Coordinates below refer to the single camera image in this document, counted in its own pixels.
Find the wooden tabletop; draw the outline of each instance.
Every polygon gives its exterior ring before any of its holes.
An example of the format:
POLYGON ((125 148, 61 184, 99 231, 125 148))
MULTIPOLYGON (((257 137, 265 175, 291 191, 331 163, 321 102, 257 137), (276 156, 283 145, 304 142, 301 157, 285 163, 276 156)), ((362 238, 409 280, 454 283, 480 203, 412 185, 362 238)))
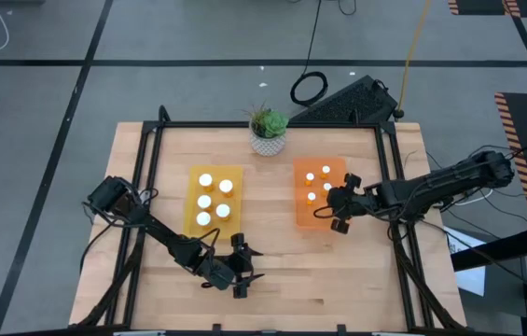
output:
MULTIPOLYGON (((132 179, 141 123, 120 123, 106 175, 132 179)), ((418 124, 397 123, 397 140, 406 178, 429 172, 418 124)), ((340 156, 363 185, 381 181, 373 130, 288 129, 282 153, 264 158, 250 147, 248 129, 165 129, 155 187, 159 196, 151 213, 176 232, 182 231, 189 170, 195 164, 243 166, 242 232, 246 242, 265 254, 253 258, 257 279, 248 298, 235 300, 231 290, 203 289, 202 278, 181 269, 166 247, 147 236, 137 290, 134 329, 404 331, 400 286, 386 223, 356 217, 350 232, 302 231, 295 225, 292 160, 304 156, 340 156)), ((389 140, 384 136, 394 178, 389 140)), ((150 156, 147 147, 146 159, 150 156)), ((145 183, 148 163, 144 165, 145 183)), ((437 211, 427 221, 441 225, 437 211)), ((104 227, 96 220, 91 238, 104 227)), ((417 225, 427 285, 460 323, 465 316, 443 232, 417 225)), ((71 323, 81 320, 112 281, 120 230, 112 229, 91 249, 80 277, 71 323)), ((231 251, 220 241, 216 254, 231 251)), ((417 325, 422 325, 418 294, 410 282, 417 325)), ((127 289, 120 292, 121 321, 127 289)))

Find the orange tray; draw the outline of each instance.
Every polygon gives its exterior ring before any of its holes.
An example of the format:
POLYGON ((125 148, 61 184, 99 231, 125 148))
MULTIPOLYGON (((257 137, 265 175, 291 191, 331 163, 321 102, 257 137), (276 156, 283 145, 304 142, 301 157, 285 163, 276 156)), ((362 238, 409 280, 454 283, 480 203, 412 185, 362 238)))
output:
POLYGON ((241 230, 241 205, 243 199, 243 168, 237 165, 195 165, 190 168, 190 179, 188 180, 188 193, 185 203, 185 221, 183 233, 187 237, 201 237, 212 229, 219 228, 219 239, 229 237, 241 230), (214 190, 205 192, 199 184, 201 174, 210 174, 214 179, 214 190), (228 179, 232 181, 233 195, 225 197, 219 191, 219 182, 228 179), (210 213, 211 223, 207 226, 197 224, 197 214, 201 209, 197 206, 197 199, 201 195, 211 196, 214 210, 210 213), (215 215, 215 208, 225 203, 230 208, 229 220, 223 221, 215 215))
MULTIPOLYGON (((296 158, 294 166, 294 200, 297 208, 297 226, 302 229, 329 230, 331 218, 321 219, 312 215, 315 209, 327 205, 327 196, 323 193, 324 183, 331 187, 342 186, 346 175, 346 160, 343 158, 296 158), (321 168, 330 168, 326 179, 321 179, 321 168), (313 173, 315 179, 310 186, 305 186, 305 176, 313 173), (307 195, 314 192, 317 198, 312 205, 307 205, 307 195)), ((329 215, 331 210, 321 211, 319 215, 329 215)))

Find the white plant pot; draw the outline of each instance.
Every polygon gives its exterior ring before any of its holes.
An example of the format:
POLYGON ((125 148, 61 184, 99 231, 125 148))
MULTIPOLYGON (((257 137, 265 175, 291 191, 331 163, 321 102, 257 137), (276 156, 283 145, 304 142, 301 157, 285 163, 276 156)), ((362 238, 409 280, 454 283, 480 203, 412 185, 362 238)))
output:
POLYGON ((251 123, 248 124, 251 130, 251 146, 253 150, 261 156, 274 156, 279 154, 285 146, 285 133, 280 136, 268 139, 263 138, 253 132, 251 123))

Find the white paper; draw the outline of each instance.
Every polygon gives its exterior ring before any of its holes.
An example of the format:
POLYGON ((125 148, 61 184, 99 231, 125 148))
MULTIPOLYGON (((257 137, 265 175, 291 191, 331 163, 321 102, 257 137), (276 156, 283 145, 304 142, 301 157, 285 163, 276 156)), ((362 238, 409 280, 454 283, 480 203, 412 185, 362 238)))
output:
MULTIPOLYGON (((467 234, 463 234, 456 230, 450 228, 445 228, 445 230, 453 235, 454 237, 462 240, 463 242, 471 245, 473 247, 485 244, 479 239, 475 239, 467 234)), ((462 243, 458 242, 454 238, 449 237, 450 241, 450 254, 464 251, 468 247, 464 246, 462 243)), ((477 267, 470 270, 456 272, 456 283, 458 287, 464 290, 467 290, 471 293, 475 293, 480 296, 485 295, 485 266, 477 267)))

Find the yellow tray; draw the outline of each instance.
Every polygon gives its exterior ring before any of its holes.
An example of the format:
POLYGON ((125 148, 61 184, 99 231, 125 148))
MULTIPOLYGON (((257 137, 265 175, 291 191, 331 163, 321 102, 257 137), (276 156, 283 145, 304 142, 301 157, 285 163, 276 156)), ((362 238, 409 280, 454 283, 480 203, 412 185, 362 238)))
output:
POLYGON ((229 237, 241 230, 241 203, 243 200, 243 168, 238 165, 195 165, 190 168, 188 193, 185 204, 185 223, 183 233, 188 237, 201 237, 212 229, 219 228, 219 239, 229 237), (210 174, 214 179, 214 190, 205 192, 199 184, 199 176, 210 174), (219 191, 219 182, 228 179, 232 181, 233 195, 225 197, 219 191), (205 227, 197 224, 197 214, 201 209, 197 206, 197 199, 201 195, 211 196, 214 210, 210 213, 211 223, 205 227), (229 220, 222 221, 215 214, 215 208, 221 203, 229 206, 229 220))

